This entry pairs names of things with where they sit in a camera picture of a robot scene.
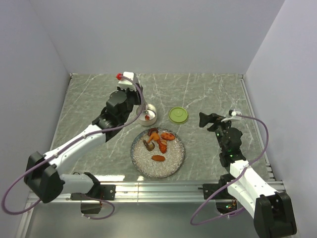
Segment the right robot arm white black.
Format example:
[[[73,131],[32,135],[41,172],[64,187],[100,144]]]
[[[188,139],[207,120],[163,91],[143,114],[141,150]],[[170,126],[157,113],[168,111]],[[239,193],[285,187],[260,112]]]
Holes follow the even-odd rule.
[[[220,163],[227,170],[218,181],[218,188],[208,194],[209,184],[203,185],[205,202],[212,199],[233,198],[242,205],[232,205],[227,216],[235,216],[246,210],[253,218],[254,227],[261,238],[283,238],[296,234],[297,226],[290,196],[279,192],[264,181],[252,168],[241,152],[243,133],[232,127],[234,120],[244,116],[241,112],[230,110],[228,117],[218,114],[199,113],[199,126],[207,124],[209,132],[216,135],[221,148]]]

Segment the dark mushroom piece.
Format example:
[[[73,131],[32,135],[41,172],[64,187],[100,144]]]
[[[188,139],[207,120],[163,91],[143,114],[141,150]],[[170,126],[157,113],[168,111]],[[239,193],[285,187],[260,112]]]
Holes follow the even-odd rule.
[[[155,145],[153,142],[148,143],[146,140],[143,140],[143,144],[148,151],[153,151],[155,148]]]

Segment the dark brown food piece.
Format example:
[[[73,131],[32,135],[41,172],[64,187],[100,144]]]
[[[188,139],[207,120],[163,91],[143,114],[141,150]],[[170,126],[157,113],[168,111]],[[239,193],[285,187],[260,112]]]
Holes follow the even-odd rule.
[[[152,133],[158,133],[158,129],[157,128],[150,128],[148,131],[148,136],[151,136]]]

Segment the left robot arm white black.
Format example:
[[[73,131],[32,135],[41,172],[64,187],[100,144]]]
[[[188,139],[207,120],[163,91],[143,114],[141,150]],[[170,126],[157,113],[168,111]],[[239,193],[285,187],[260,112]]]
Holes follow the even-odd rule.
[[[27,163],[29,174],[24,182],[43,203],[49,203],[65,193],[81,193],[88,199],[101,199],[102,186],[91,173],[67,175],[65,172],[88,151],[115,137],[127,122],[135,105],[144,100],[143,88],[135,84],[135,90],[118,87],[110,95],[101,114],[76,137],[45,154],[35,152]]]

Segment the orange shrimp piece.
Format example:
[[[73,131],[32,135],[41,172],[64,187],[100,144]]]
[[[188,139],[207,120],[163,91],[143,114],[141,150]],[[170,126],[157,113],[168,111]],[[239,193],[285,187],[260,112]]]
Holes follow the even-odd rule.
[[[160,135],[156,132],[153,132],[151,135],[150,135],[150,138],[149,140],[147,141],[147,143],[150,143],[151,141],[158,141],[160,140]]]

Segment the stainless steel tongs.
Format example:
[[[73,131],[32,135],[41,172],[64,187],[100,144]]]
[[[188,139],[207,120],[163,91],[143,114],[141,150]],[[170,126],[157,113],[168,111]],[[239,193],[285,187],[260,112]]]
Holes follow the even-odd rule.
[[[142,120],[145,120],[145,115],[149,115],[147,103],[144,103],[141,113]]]

